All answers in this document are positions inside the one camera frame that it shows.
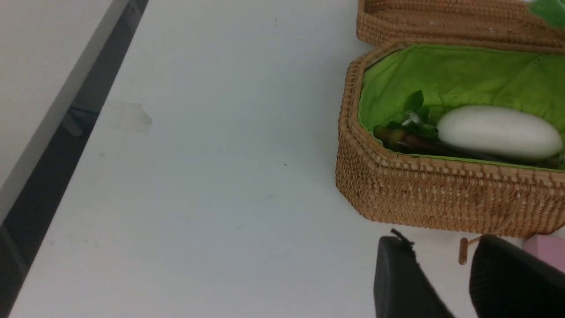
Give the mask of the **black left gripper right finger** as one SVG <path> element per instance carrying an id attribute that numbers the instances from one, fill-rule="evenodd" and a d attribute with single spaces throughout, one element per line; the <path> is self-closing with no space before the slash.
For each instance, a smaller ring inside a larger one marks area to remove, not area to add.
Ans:
<path id="1" fill-rule="evenodd" d="M 472 258 L 469 294 L 479 318 L 562 318 L 564 273 L 486 234 Z"/>

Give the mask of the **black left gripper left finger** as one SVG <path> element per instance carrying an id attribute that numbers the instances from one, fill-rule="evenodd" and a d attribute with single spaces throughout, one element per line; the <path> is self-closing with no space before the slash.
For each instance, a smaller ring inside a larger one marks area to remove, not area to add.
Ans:
<path id="1" fill-rule="evenodd" d="M 414 242 L 398 230 L 379 239 L 373 296 L 377 318 L 452 318 L 422 271 Z"/>

